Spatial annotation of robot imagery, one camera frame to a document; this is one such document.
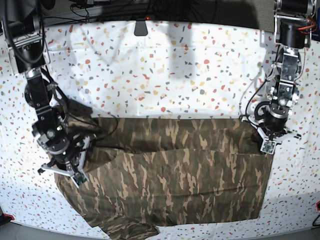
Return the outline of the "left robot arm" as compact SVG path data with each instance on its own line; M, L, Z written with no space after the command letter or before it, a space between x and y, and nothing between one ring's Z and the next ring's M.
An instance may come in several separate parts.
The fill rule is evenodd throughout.
M286 123L299 100L297 80L302 76L304 60L300 50L311 46L315 0L274 1L274 42L278 46L271 72L259 90L265 98L253 113L245 112L242 120L249 122L261 138L260 151L274 154L276 146L287 138L300 139L301 135L290 130Z

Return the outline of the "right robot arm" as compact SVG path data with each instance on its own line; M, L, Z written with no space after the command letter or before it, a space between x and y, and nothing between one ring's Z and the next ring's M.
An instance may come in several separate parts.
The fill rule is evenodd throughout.
M52 171L71 178L76 185L88 181L84 163L97 136L68 126L70 100L45 69L50 57L45 54L48 48L42 2L2 0L0 18L12 72L25 76L25 99L38 118L32 126L33 137L51 156L38 173Z

